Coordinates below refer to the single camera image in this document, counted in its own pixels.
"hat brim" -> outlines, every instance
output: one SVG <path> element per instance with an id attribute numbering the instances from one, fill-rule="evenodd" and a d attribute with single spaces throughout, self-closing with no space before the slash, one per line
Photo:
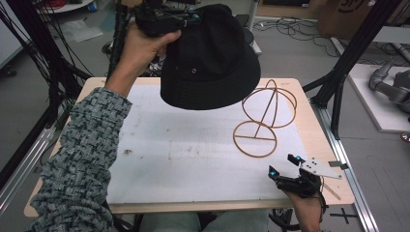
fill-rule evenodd
<path id="1" fill-rule="evenodd" d="M 162 99 L 172 106 L 192 110 L 216 109 L 240 102 L 255 89 L 261 75 L 253 49 L 245 43 L 244 47 L 245 54 L 237 69 L 229 76 L 213 81 L 194 82 L 177 77 L 172 64 L 176 61 L 165 60 L 161 76 Z"/>

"wire hat stand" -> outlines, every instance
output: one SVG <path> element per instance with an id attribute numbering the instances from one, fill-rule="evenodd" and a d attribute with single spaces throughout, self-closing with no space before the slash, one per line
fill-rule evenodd
<path id="1" fill-rule="evenodd" d="M 289 105 L 293 111 L 290 117 L 280 114 L 280 103 Z M 249 120 L 236 126 L 233 131 L 234 143 L 247 156 L 265 158 L 278 146 L 274 129 L 285 128 L 295 120 L 297 100 L 291 92 L 279 88 L 270 79 L 265 87 L 256 88 L 242 100 L 242 108 Z"/>

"white board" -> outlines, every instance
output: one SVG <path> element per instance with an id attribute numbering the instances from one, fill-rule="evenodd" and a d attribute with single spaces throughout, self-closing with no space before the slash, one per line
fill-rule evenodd
<path id="1" fill-rule="evenodd" d="M 261 115 L 270 93 L 252 99 Z M 169 106 L 160 86 L 138 85 L 129 96 L 132 111 L 120 132 L 118 158 L 110 168 L 108 203 L 203 202 L 284 198 L 268 177 L 269 165 L 296 177 L 287 155 L 306 157 L 294 124 L 275 130 L 276 151 L 262 159 L 242 154 L 233 131 L 246 121 L 239 103 L 216 110 L 192 111 Z M 291 117 L 280 98 L 279 120 Z"/>
<path id="2" fill-rule="evenodd" d="M 410 115 L 402 112 L 397 105 L 389 101 L 388 97 L 384 94 L 372 91 L 368 88 L 368 81 L 370 80 L 371 75 L 379 68 L 380 66 L 355 65 L 349 74 L 353 86 L 365 105 L 374 124 L 380 131 L 410 131 L 410 124 L 408 122 Z M 407 70 L 409 70 L 409 68 L 392 67 L 384 82 L 393 85 L 395 75 Z"/>

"person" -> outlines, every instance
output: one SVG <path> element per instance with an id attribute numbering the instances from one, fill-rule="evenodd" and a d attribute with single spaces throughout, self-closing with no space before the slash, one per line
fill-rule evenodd
<path id="1" fill-rule="evenodd" d="M 61 148 L 43 168 L 43 185 L 31 205 L 39 216 L 26 231 L 109 231 L 112 216 L 102 206 L 110 181 L 108 168 L 116 159 L 119 131 L 132 104 L 127 96 L 135 80 L 181 31 L 157 38 L 128 26 L 120 62 L 103 88 L 96 88 L 71 112 Z M 302 231 L 318 231 L 320 203 L 286 192 Z"/>

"black bucket hat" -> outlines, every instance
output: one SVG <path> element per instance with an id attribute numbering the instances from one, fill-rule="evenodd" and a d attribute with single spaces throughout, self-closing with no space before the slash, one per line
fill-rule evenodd
<path id="1" fill-rule="evenodd" d="M 184 109 L 215 109 L 247 97 L 260 79 L 260 65 L 244 31 L 222 4 L 197 9 L 200 25 L 182 30 L 167 47 L 161 97 Z"/>

